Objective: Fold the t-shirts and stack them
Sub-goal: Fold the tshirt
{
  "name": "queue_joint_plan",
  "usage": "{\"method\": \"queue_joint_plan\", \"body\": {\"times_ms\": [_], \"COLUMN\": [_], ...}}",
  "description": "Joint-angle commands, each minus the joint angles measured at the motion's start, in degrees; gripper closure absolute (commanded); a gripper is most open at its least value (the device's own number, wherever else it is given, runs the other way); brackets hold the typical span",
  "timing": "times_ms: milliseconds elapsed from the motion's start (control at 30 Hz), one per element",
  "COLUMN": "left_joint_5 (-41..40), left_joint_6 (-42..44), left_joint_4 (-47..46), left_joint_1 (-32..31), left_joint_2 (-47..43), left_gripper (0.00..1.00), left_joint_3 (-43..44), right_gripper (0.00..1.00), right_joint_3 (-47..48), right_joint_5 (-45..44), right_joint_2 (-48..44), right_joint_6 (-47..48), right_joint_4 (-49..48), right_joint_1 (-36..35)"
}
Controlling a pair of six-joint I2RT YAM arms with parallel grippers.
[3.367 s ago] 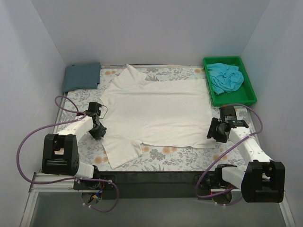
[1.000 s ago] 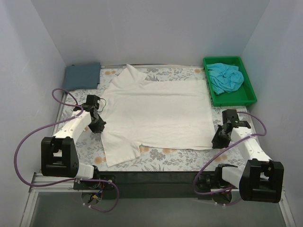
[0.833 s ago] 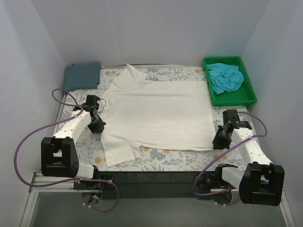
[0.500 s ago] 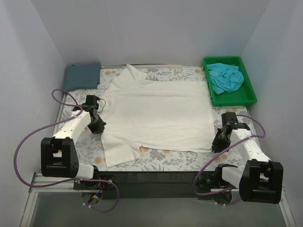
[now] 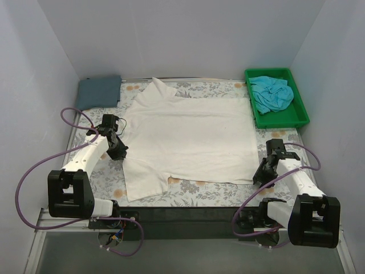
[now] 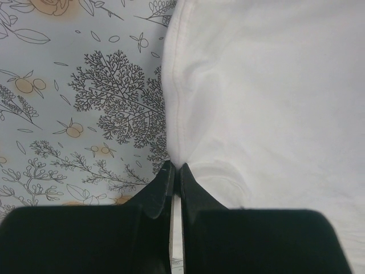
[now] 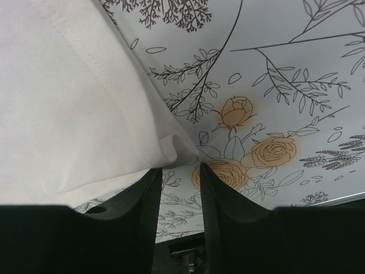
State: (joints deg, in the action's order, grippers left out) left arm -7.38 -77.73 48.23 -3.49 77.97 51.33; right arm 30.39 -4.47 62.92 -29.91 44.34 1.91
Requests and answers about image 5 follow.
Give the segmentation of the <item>white t shirt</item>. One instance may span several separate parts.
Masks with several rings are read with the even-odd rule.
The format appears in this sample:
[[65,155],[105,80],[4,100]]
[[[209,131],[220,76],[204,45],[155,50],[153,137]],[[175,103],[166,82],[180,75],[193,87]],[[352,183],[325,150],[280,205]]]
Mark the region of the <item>white t shirt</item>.
[[157,78],[124,116],[129,202],[168,190],[168,179],[249,184],[259,165],[247,98],[182,98]]

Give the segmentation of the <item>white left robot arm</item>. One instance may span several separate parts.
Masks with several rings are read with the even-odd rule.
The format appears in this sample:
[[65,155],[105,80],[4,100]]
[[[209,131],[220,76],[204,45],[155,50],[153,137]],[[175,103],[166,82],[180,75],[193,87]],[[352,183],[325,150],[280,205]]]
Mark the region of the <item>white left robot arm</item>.
[[52,217],[89,219],[101,217],[108,228],[121,223],[121,214],[112,200],[95,198],[91,174],[99,159],[107,154],[112,160],[124,160],[128,147],[117,135],[119,118],[104,114],[96,130],[88,130],[85,147],[61,170],[48,175],[48,210]]

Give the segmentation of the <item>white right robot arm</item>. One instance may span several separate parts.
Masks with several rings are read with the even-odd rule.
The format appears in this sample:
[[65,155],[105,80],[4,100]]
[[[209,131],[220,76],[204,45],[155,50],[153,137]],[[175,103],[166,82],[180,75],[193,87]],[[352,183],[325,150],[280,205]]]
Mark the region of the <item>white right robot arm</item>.
[[340,202],[325,195],[310,179],[295,152],[289,152],[281,139],[266,142],[267,156],[262,159],[253,182],[264,186],[279,178],[295,202],[264,198],[259,204],[258,220],[265,227],[278,223],[287,229],[293,245],[336,248],[339,241]]

